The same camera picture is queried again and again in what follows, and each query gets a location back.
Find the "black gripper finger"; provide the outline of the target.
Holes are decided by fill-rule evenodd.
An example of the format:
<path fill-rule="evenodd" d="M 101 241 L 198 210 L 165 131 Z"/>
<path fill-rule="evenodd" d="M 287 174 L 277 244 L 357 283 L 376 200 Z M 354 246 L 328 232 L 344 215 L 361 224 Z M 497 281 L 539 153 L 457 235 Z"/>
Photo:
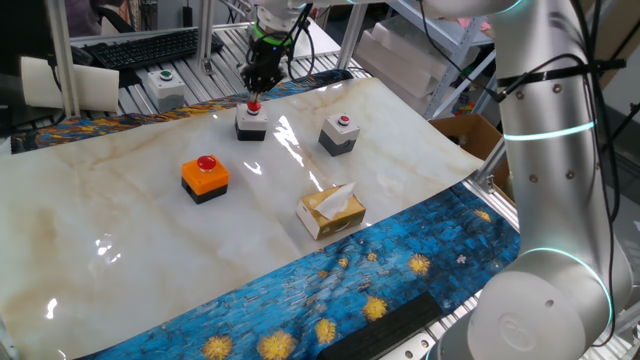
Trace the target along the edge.
<path fill-rule="evenodd" d="M 260 94 L 261 74 L 255 64 L 246 64 L 240 72 L 245 88 L 249 93 L 249 103 L 256 103 Z"/>
<path fill-rule="evenodd" d="M 271 91 L 284 78 L 283 68 L 280 63 L 268 64 L 259 71 L 257 98 Z"/>

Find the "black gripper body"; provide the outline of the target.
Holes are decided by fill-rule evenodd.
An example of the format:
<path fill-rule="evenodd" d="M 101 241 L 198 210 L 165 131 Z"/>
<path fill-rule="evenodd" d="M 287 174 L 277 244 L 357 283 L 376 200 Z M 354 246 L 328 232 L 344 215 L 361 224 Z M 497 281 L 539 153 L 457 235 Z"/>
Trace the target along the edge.
<path fill-rule="evenodd" d="M 289 53 L 289 44 L 272 44 L 267 38 L 253 40 L 247 54 L 246 73 L 250 76 L 282 75 L 281 62 Z"/>

